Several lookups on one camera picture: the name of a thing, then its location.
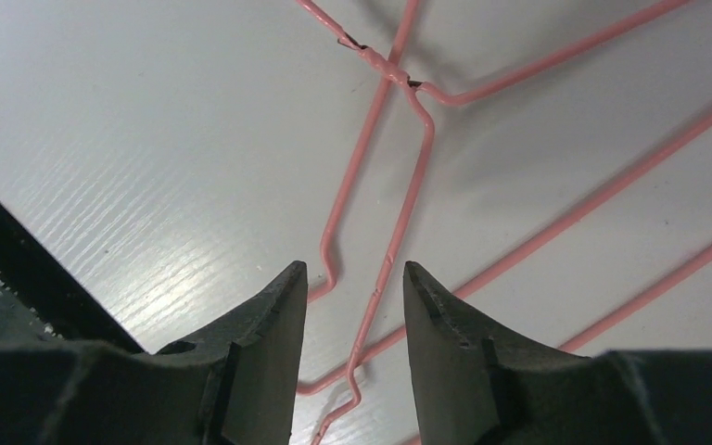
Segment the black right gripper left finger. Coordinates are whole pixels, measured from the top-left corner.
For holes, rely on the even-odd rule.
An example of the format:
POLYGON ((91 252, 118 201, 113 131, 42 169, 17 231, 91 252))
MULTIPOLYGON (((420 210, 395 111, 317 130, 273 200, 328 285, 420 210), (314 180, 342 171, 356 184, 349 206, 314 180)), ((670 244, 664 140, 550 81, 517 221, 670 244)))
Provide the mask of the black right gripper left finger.
POLYGON ((155 353, 62 334, 0 285, 0 444, 286 444, 307 267, 155 353))

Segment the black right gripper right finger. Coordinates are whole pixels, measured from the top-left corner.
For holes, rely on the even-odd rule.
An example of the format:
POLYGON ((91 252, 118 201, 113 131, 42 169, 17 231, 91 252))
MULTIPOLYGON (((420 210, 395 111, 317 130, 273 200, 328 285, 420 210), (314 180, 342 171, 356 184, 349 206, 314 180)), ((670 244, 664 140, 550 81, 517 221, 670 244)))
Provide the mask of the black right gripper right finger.
POLYGON ((712 444, 712 350, 557 350, 414 261, 403 305, 425 444, 712 444))

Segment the pink wire hanger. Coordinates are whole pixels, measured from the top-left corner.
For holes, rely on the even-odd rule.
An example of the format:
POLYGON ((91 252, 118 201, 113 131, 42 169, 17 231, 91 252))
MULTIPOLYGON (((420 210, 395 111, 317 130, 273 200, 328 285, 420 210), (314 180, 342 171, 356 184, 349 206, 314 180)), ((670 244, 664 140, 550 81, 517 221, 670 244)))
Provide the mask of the pink wire hanger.
POLYGON ((301 384, 297 388, 299 395, 311 395, 329 387, 338 381, 338 379, 344 379, 350 391, 350 398, 346 402, 323 417, 311 438, 312 443, 322 443, 329 427, 362 402, 362 393, 355 377, 355 371, 362 363, 362 360, 367 356, 368 349, 366 340, 388 285, 388 279, 394 268, 396 257, 400 253, 403 239, 410 225, 413 209, 422 188, 435 138, 435 123, 433 118, 422 105, 417 94, 423 92, 433 97, 440 104, 449 107, 468 105, 563 64, 574 57, 592 50, 598 45, 604 44, 646 23, 658 19, 682 5, 683 3, 681 1, 657 1, 651 6, 641 9, 590 36, 576 41, 573 44, 569 44, 546 57, 530 62, 519 69, 513 70, 496 81, 457 95, 450 95, 440 90, 433 83, 414 81, 410 74, 400 65, 401 54, 413 28, 413 21, 418 8, 417 2, 410 1, 407 3, 400 20, 400 26, 387 56, 381 55, 368 45, 359 44, 335 19, 329 16, 313 1, 300 2, 300 6, 304 10, 310 13, 336 36, 337 42, 340 45, 354 51, 358 57, 369 65, 380 77, 373 103, 365 118, 357 144, 353 149, 348 167, 344 173, 329 217, 324 226, 319 252, 324 266, 325 280, 311 292, 309 296, 310 300, 316 300, 325 296, 337 285, 338 269, 335 260, 334 241, 337 237, 339 223, 344 215, 345 207, 350 197, 350 190, 357 179, 363 158, 370 145, 375 127, 384 108, 388 91, 391 87, 397 87, 403 92, 410 108, 420 119, 424 127, 422 145, 414 166, 413 175, 402 202, 391 238, 388 242, 387 251, 380 266, 374 290, 368 299, 348 358, 342 366, 331 371, 329 374, 324 375, 310 384, 301 384))
MULTIPOLYGON (((415 2, 417 2, 418 8, 416 10, 414 20, 416 19, 418 10, 421 6, 420 2, 415 2)), ((583 218, 590 215, 608 200, 615 197, 620 192, 628 188, 630 185, 638 181, 645 174, 650 172, 654 167, 658 166, 663 161, 670 158, 672 155, 690 144, 694 139, 705 133, 710 128, 712 128, 712 110, 671 141, 665 143, 663 146, 657 148, 655 151, 648 153, 645 157, 638 159, 622 172, 617 173, 609 181, 603 183, 599 188, 594 190, 590 195, 583 198, 575 206, 562 213, 556 220, 550 222, 548 225, 539 230, 534 236, 524 241, 522 244, 511 250, 509 253, 500 257, 498 260, 493 262, 489 267, 484 269, 478 275, 474 276, 465 284, 461 285, 455 291, 456 296, 460 298, 466 298, 477 292, 482 287, 488 285, 491 281, 497 279, 502 274, 507 273, 518 263, 520 263, 528 256, 530 256, 531 254, 554 240, 565 230, 573 227, 583 218)), ((337 237, 334 241, 334 247, 335 260, 337 262, 339 277, 336 240, 337 237)), ((374 357, 381 354, 382 352, 389 349, 390 347, 397 344, 406 337, 407 332, 405 328, 399 327, 373 344, 367 344, 366 342, 366 346, 368 349, 367 356, 364 360, 362 360, 362 363, 360 365, 371 361, 374 357)))

